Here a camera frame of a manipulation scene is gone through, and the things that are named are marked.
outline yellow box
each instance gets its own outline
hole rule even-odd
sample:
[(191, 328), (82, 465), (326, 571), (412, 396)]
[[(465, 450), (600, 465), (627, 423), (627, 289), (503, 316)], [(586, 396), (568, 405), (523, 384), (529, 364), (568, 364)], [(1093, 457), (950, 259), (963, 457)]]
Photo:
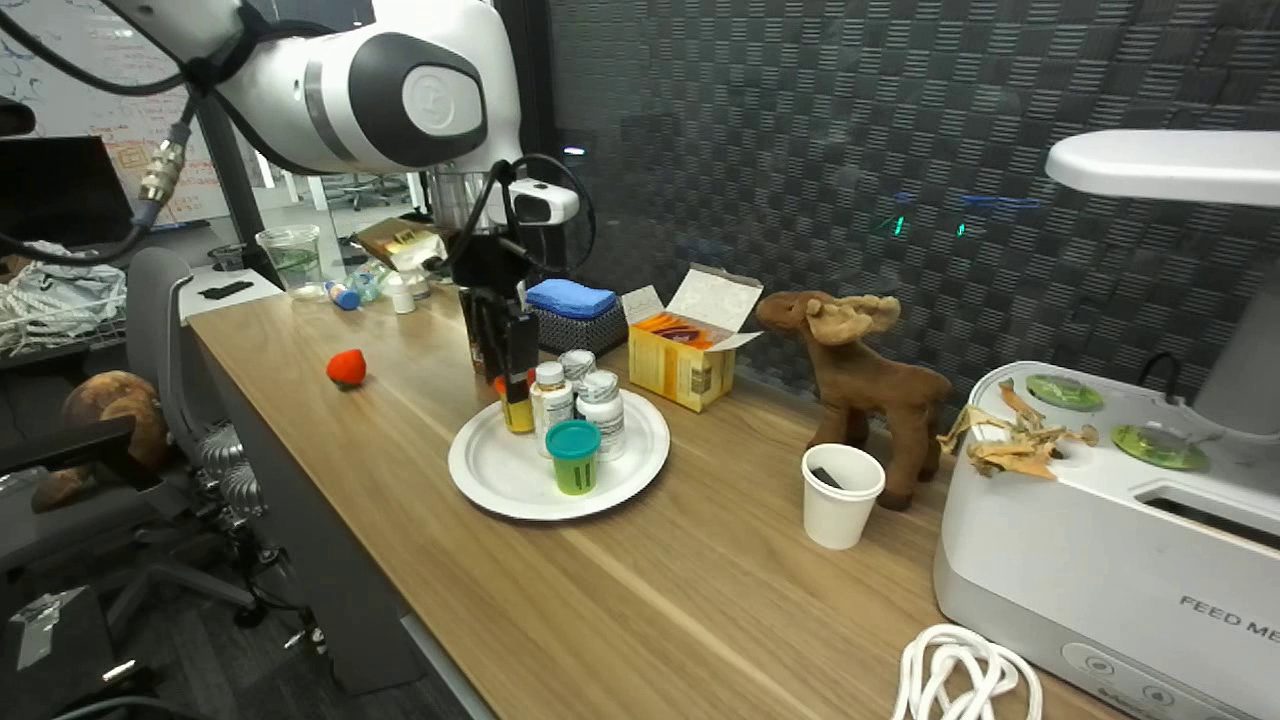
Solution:
[(627, 379), (693, 410), (732, 392), (736, 349), (758, 331), (740, 331), (758, 300), (758, 280), (719, 266), (688, 266), (672, 309), (655, 289), (622, 294), (627, 310)]

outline wooden countertop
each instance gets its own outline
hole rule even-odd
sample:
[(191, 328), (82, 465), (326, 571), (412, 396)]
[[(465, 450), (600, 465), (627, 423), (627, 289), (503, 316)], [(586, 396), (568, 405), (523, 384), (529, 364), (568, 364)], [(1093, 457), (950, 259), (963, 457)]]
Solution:
[[(659, 480), (579, 522), (513, 522), (448, 480), (479, 409), (450, 300), (412, 316), (254, 300), (191, 320), (330, 513), (501, 716), (892, 716), (903, 643), (939, 621), (942, 483), (859, 547), (801, 526), (803, 409), (736, 386), (672, 427)], [(364, 349), (336, 392), (325, 359)], [(1107, 716), (1049, 679), (1051, 716)]]

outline blue cap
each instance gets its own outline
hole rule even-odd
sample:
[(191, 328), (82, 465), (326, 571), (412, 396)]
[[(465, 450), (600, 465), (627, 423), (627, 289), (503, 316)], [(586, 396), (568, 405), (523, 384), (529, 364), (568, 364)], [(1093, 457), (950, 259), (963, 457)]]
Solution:
[(565, 418), (547, 430), (547, 450), (557, 459), (586, 459), (600, 450), (600, 427), (586, 418)]

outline red object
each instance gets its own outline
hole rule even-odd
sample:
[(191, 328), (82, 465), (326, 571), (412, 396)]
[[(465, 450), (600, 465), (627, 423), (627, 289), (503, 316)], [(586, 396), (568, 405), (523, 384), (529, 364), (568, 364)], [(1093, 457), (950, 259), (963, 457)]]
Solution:
[(326, 355), (325, 377), (336, 386), (361, 386), (364, 377), (366, 377), (364, 353), (361, 349), (344, 349), (344, 353)]

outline brown stuffed toy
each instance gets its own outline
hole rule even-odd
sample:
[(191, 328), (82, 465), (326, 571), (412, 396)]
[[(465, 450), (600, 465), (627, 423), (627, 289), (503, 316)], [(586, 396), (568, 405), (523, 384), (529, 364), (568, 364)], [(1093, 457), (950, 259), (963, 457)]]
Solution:
[(932, 480), (939, 459), (935, 410), (950, 392), (939, 371), (897, 364), (859, 342), (897, 320), (897, 294), (771, 290), (757, 304), (765, 331), (797, 336), (809, 353), (815, 396), (829, 409), (810, 442), (865, 442), (866, 418), (885, 414), (892, 430), (885, 507), (907, 507), (914, 480)]
[(58, 423), (99, 423), (114, 414), (131, 414), (127, 459), (139, 469), (139, 475), (112, 475), (99, 465), (51, 469), (30, 493), (35, 513), (76, 502), (112, 480), (146, 483), (163, 471), (170, 442), (159, 396), (146, 379), (131, 371), (99, 371), (76, 384), (58, 409)]

